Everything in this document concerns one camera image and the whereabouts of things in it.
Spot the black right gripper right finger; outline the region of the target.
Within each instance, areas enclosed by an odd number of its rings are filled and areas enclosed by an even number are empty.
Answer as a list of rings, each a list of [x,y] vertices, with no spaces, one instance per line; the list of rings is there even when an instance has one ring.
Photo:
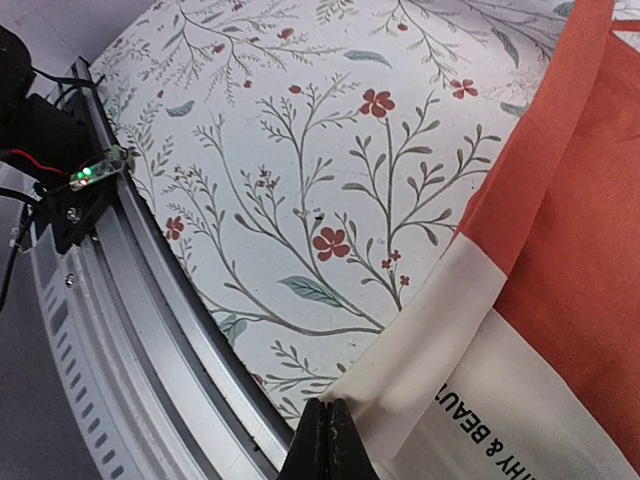
[[[328,407],[326,442],[328,479],[378,480],[344,399],[336,399]]]

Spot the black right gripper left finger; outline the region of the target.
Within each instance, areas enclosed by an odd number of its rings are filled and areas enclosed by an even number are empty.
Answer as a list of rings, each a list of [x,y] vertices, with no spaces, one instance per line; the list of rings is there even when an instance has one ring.
[[[309,400],[278,480],[321,480],[326,476],[326,404]]]

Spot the red and white underwear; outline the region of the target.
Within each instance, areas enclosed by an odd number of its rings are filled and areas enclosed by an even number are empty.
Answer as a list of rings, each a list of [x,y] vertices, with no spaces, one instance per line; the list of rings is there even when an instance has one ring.
[[[328,391],[394,479],[639,475],[639,55],[575,3],[415,297]]]

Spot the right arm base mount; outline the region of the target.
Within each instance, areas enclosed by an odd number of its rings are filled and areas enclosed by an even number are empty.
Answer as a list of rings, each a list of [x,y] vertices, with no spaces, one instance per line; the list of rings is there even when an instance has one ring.
[[[31,92],[41,76],[24,42],[1,31],[1,158],[38,182],[41,218],[64,254],[89,235],[114,201],[120,174],[133,167],[106,122],[99,81],[78,60],[53,77],[57,99]]]

